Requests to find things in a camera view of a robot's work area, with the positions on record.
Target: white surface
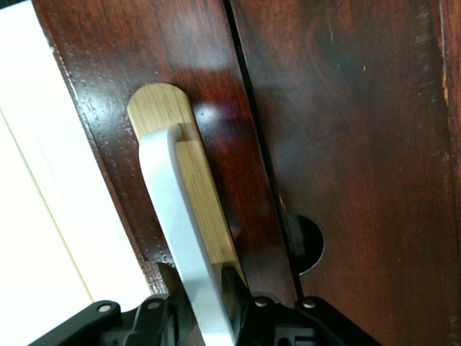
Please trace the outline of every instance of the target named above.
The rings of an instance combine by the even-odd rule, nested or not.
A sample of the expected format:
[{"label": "white surface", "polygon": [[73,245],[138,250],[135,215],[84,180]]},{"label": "white surface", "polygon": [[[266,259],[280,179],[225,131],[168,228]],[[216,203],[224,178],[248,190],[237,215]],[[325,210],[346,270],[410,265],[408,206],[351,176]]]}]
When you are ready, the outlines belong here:
[{"label": "white surface", "polygon": [[91,303],[0,115],[0,345],[21,346]]},{"label": "white surface", "polygon": [[[146,280],[30,2],[0,11],[0,109],[91,297],[95,301],[117,301],[123,311],[137,306],[150,295]],[[2,146],[3,156],[18,154],[13,154],[11,145],[2,142]],[[5,306],[14,306],[16,312],[29,308],[31,321],[40,320],[41,324],[44,314],[58,315],[58,309],[69,316],[75,314],[88,305],[89,297],[83,291],[84,296],[76,298],[75,303],[69,298],[78,291],[72,286],[75,271],[62,269],[66,260],[54,255],[65,249],[58,230],[53,222],[34,221],[35,211],[40,208],[30,204],[32,198],[25,197],[31,193],[27,187],[30,184],[7,161],[1,162],[0,345],[23,345],[3,342],[8,335],[22,334],[24,326],[30,324],[24,319],[20,324],[10,321],[11,311],[5,311]],[[15,193],[17,203],[10,203]],[[49,304],[56,300],[54,305],[47,305],[46,311],[36,309],[42,308],[40,304],[30,309],[30,301],[23,298],[31,295],[47,299]]]},{"label": "white surface", "polygon": [[181,135],[174,125],[144,136],[141,170],[205,344],[231,346],[235,336],[176,157]]}]

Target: black clamp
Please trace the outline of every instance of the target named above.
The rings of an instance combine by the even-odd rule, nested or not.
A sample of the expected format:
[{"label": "black clamp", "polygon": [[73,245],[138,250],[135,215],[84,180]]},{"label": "black clamp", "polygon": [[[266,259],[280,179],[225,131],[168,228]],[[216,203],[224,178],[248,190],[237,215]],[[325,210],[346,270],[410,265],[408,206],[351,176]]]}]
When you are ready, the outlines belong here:
[{"label": "black clamp", "polygon": [[[289,309],[266,296],[253,297],[234,268],[224,268],[222,279],[237,346],[380,345],[321,298],[300,299]],[[30,346],[185,345],[195,324],[180,287],[125,313],[113,301],[93,303]]]}]

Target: dark wood panel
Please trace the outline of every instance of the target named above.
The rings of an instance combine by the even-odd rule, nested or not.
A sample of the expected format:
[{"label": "dark wood panel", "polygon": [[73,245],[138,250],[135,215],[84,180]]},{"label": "dark wood panel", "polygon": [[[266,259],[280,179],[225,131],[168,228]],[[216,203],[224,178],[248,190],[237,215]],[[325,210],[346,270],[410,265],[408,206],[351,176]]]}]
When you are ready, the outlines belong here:
[{"label": "dark wood panel", "polygon": [[172,261],[143,184],[125,108],[139,87],[162,81],[189,95],[250,289],[292,303],[295,289],[223,4],[34,4],[150,283],[161,286],[156,263]]},{"label": "dark wood panel", "polygon": [[453,154],[457,160],[457,212],[461,220],[461,2],[441,1],[444,52],[444,95],[449,109]]},{"label": "dark wood panel", "polygon": [[305,294],[384,345],[456,345],[460,258],[436,2],[232,4],[282,207],[325,236],[323,258],[301,277]]}]

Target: wooden handle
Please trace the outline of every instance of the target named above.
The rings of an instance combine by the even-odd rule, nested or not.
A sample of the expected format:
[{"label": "wooden handle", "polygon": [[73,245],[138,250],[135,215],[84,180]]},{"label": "wooden handle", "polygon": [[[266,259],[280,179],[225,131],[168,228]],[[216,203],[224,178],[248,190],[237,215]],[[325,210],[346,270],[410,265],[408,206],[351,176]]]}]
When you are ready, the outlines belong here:
[{"label": "wooden handle", "polygon": [[179,166],[211,263],[232,265],[243,277],[187,95],[170,84],[149,84],[133,95],[127,110],[139,141],[172,125],[182,129]]}]

